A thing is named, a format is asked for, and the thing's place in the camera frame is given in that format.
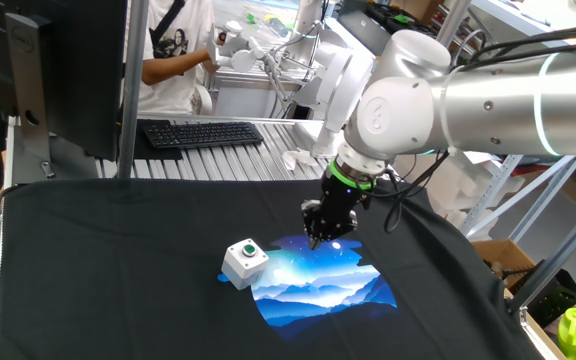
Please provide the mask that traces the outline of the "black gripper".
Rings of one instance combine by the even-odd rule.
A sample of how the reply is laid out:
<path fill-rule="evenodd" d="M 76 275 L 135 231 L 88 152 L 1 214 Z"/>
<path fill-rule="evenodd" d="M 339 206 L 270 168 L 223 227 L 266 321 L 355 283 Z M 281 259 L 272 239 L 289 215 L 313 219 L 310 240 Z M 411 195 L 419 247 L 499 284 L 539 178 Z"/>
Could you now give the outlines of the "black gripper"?
<path fill-rule="evenodd" d="M 338 239 L 356 230 L 358 222 L 355 212 L 350 212 L 358 204 L 369 198 L 356 187 L 347 185 L 334 175 L 322 178 L 322 197 L 319 200 L 306 200 L 301 204 L 304 229 L 309 238 L 309 248 L 318 249 L 324 241 Z M 342 220 L 325 222 L 323 212 L 349 213 Z"/>

